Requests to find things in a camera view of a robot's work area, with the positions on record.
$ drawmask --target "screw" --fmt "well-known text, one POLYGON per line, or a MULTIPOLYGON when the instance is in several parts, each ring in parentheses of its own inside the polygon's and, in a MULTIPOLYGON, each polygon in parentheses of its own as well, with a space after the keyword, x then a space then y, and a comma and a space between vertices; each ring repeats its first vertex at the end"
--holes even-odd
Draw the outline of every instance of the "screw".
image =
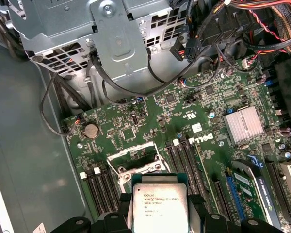
POLYGON ((76 221, 76 225, 81 225, 81 224, 83 224, 83 223, 84 223, 83 220, 76 221))
POLYGON ((220 216, 218 216, 218 215, 211 215, 211 217, 212 217, 213 219, 220 219, 220 216))
POLYGON ((111 8, 110 5, 106 5, 105 8, 104 8, 104 10, 105 10, 105 12, 106 12, 107 14, 111 14, 111 12, 112 12, 112 8, 111 8))
POLYGON ((250 225, 253 225, 253 226, 257 226, 258 225, 258 222, 257 221, 254 221, 254 220, 249 220, 248 223, 250 225))
POLYGON ((81 149, 81 148, 83 148, 83 144, 82 144, 81 142, 78 142, 78 143, 77 143, 77 147, 78 147, 79 149, 81 149))

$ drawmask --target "plastic cable clip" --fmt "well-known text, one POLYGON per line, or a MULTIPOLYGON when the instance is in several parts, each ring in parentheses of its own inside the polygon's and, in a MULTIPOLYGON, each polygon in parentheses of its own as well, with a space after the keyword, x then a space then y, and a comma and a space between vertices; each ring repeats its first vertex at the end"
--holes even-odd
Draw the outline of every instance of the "plastic cable clip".
POLYGON ((232 0, 225 0, 225 1, 224 1, 224 4, 227 6, 227 5, 229 5, 229 4, 231 3, 231 1, 232 1, 232 0))

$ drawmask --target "connector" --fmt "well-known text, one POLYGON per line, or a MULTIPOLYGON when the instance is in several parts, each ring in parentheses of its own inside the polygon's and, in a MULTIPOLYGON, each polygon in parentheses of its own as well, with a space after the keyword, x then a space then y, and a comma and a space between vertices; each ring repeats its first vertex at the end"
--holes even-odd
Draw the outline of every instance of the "connector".
POLYGON ((181 42, 179 41, 179 37, 178 39, 175 41, 174 45, 170 48, 170 52, 173 54, 173 56, 178 60, 178 61, 183 61, 183 56, 180 55, 179 52, 184 51, 185 48, 184 46, 181 44, 181 42))
POLYGON ((194 62, 197 53, 200 51, 201 43, 198 38, 190 38, 188 39, 188 43, 185 47, 184 57, 188 60, 188 62, 194 62))

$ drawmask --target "black connector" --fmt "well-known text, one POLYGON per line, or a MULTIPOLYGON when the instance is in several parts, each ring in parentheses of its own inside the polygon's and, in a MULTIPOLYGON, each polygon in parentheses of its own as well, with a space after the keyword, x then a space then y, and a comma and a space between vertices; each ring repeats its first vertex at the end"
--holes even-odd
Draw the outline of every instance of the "black connector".
POLYGON ((169 0, 169 6, 172 9, 180 7, 183 3, 187 2, 187 0, 169 0))
POLYGON ((183 61, 183 56, 180 55, 179 52, 184 51, 185 48, 184 46, 181 44, 181 42, 179 41, 179 37, 177 38, 177 40, 175 41, 174 45, 170 48, 170 52, 174 55, 174 57, 178 60, 178 61, 183 61))
POLYGON ((188 43, 185 47, 184 57, 188 62, 194 62, 197 53, 200 51, 201 43, 198 38, 188 39, 188 43))

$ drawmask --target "mounting hole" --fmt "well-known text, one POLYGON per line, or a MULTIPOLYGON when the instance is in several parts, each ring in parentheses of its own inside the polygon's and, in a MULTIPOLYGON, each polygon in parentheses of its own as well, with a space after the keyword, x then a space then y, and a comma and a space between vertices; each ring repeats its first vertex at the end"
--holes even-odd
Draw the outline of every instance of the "mounting hole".
POLYGON ((83 224, 83 223, 84 223, 83 220, 76 221, 76 225, 81 225, 81 224, 83 224))

